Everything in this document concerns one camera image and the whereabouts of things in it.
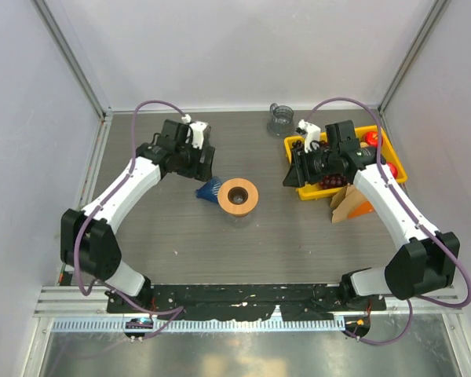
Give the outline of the blue glass dripper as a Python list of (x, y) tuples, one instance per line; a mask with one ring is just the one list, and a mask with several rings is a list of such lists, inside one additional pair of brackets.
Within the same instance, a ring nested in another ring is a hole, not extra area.
[(196, 189), (195, 197), (197, 199), (204, 199), (208, 202), (215, 203), (218, 205), (218, 193), (222, 185), (222, 180), (219, 177), (214, 176), (201, 188)]

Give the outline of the wooden dripper ring holder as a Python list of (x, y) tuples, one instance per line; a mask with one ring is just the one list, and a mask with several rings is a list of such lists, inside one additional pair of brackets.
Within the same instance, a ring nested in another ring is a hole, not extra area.
[(226, 213), (234, 217), (244, 217), (256, 208), (259, 193), (251, 181), (233, 178), (220, 187), (217, 199)]

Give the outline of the glass carafe with wood band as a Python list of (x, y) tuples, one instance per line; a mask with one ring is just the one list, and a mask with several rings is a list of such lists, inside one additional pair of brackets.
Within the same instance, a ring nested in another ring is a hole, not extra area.
[(235, 229), (244, 229), (248, 227), (252, 222), (252, 219), (253, 215), (250, 213), (244, 215), (228, 214), (226, 218), (227, 223)]

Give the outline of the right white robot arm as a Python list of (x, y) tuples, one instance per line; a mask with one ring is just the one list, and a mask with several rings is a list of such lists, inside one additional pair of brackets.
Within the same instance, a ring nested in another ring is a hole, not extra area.
[(372, 295), (400, 300), (428, 294), (451, 285), (454, 258), (460, 242), (452, 232), (441, 232), (409, 200), (374, 146), (363, 146), (352, 122), (320, 128), (305, 120), (297, 126), (301, 138), (290, 149), (290, 169), (283, 186), (302, 188), (340, 174), (371, 204), (395, 244), (396, 253), (384, 268), (345, 274), (339, 291), (341, 304), (358, 309)]

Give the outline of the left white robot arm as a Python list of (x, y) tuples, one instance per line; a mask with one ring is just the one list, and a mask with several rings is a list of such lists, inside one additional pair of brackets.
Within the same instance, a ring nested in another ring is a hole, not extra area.
[(166, 120), (149, 143), (140, 145), (125, 170), (92, 203), (68, 209), (60, 220), (60, 259), (125, 295), (137, 313), (152, 304), (152, 283), (122, 259), (116, 233), (141, 197), (167, 174), (207, 182), (215, 148), (204, 122)]

